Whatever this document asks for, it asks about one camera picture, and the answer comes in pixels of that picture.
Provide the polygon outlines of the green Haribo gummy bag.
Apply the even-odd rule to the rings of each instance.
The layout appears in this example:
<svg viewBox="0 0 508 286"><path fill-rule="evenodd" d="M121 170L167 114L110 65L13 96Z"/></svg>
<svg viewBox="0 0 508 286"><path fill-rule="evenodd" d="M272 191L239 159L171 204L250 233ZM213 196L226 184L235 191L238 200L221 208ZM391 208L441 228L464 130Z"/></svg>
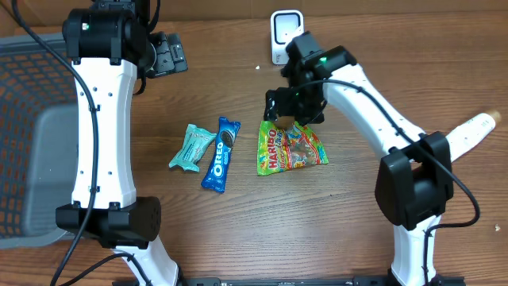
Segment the green Haribo gummy bag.
<svg viewBox="0 0 508 286"><path fill-rule="evenodd" d="M258 176L328 163L325 147L310 127L294 122L291 128L282 129L273 122L260 123Z"/></svg>

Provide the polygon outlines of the teal snack packet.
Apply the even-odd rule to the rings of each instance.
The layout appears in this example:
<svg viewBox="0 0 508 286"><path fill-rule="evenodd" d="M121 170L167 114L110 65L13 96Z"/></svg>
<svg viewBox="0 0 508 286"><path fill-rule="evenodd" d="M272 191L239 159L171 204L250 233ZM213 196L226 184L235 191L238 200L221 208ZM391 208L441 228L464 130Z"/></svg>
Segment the teal snack packet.
<svg viewBox="0 0 508 286"><path fill-rule="evenodd" d="M217 134L206 129L189 124L186 129L182 148L171 159L169 168L179 166L183 171L199 172L197 163L205 154L209 145L216 138Z"/></svg>

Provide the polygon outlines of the blue Oreo cookie pack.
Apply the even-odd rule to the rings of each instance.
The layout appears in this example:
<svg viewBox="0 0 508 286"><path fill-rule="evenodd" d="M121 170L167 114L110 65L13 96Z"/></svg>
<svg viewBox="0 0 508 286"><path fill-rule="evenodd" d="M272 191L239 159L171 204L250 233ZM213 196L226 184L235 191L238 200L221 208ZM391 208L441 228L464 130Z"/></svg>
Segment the blue Oreo cookie pack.
<svg viewBox="0 0 508 286"><path fill-rule="evenodd" d="M214 156L201 185L206 189L224 193L231 153L241 123L231 122L226 117L220 117L218 121L219 130L215 138Z"/></svg>

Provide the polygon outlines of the white tube with gold cap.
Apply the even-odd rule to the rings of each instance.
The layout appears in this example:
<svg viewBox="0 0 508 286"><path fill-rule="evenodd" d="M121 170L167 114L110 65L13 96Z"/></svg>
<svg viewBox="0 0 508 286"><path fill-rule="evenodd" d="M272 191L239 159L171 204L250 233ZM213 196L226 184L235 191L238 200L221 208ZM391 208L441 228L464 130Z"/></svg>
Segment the white tube with gold cap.
<svg viewBox="0 0 508 286"><path fill-rule="evenodd" d="M451 162L475 148L502 120L497 110L488 110L477 114L447 136Z"/></svg>

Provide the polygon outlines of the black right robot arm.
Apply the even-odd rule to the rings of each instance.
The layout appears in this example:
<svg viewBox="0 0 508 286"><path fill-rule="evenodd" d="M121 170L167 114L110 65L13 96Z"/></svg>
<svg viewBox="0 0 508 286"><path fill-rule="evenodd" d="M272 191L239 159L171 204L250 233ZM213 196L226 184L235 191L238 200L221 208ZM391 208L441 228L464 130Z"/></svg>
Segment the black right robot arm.
<svg viewBox="0 0 508 286"><path fill-rule="evenodd" d="M336 107L379 158L375 199L394 227L390 285L438 285L433 235L453 196L451 145L405 119L377 91L354 56L338 46L289 44L281 74L288 87L266 94L265 119L292 117L300 126L319 124Z"/></svg>

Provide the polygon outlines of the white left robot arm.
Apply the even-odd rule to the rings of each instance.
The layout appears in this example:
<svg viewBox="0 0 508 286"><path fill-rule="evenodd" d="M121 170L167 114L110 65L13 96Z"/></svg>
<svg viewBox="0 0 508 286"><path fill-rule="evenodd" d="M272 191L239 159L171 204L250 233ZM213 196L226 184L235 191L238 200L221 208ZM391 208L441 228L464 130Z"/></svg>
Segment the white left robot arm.
<svg viewBox="0 0 508 286"><path fill-rule="evenodd" d="M129 266L138 285L176 286L179 266L160 239L161 205L137 195L130 152L136 81L184 69L176 35L156 33L147 1L96 1L63 24L78 99L78 165L71 202L56 225L91 238Z"/></svg>

